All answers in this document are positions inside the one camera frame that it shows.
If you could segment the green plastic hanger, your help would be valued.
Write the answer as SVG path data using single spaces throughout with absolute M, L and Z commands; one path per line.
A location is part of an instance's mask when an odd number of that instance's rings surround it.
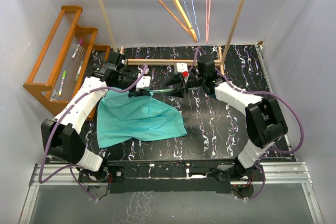
M 157 90 L 148 90 L 148 92 L 157 94 L 157 93 L 169 93 L 174 91 L 174 89 L 157 89 Z

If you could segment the teal t shirt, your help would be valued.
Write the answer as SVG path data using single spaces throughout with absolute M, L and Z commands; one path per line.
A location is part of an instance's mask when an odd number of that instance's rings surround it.
M 129 97 L 127 92 L 108 91 L 98 105 L 97 141 L 107 148 L 132 138 L 158 141 L 186 136 L 181 113 L 149 96 Z

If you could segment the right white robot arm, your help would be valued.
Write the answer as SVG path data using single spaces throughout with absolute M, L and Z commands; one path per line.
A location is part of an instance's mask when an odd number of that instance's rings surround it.
M 176 63 L 174 77 L 164 85 L 172 87 L 168 95 L 181 98 L 191 89 L 201 87 L 208 96 L 227 103 L 245 116 L 249 139 L 235 157 L 233 166 L 223 172 L 226 177 L 247 180 L 261 156 L 288 132 L 276 98 L 237 90 L 219 74 L 212 60 L 199 60 L 196 69 L 182 62 Z

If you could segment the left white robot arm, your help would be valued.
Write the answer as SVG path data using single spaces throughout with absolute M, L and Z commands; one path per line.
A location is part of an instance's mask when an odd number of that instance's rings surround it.
M 98 182 L 108 177 L 102 157 L 86 148 L 80 132 L 91 111 L 108 91 L 148 93 L 151 86 L 151 81 L 145 80 L 148 66 L 143 65 L 136 76 L 131 76 L 126 73 L 127 65 L 126 55 L 112 52 L 106 61 L 87 71 L 80 89 L 66 107 L 52 120 L 46 119 L 41 124 L 44 156 L 54 156 L 90 170 L 91 177 Z

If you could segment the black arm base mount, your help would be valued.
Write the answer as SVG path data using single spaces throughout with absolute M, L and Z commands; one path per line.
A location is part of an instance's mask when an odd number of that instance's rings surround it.
M 263 169 L 255 168 L 242 178 L 226 177 L 231 159 L 177 161 L 108 161 L 98 179 L 80 171 L 79 180 L 87 185 L 106 186 L 111 194 L 132 192 L 215 191 L 229 194 L 232 188 L 263 183 Z

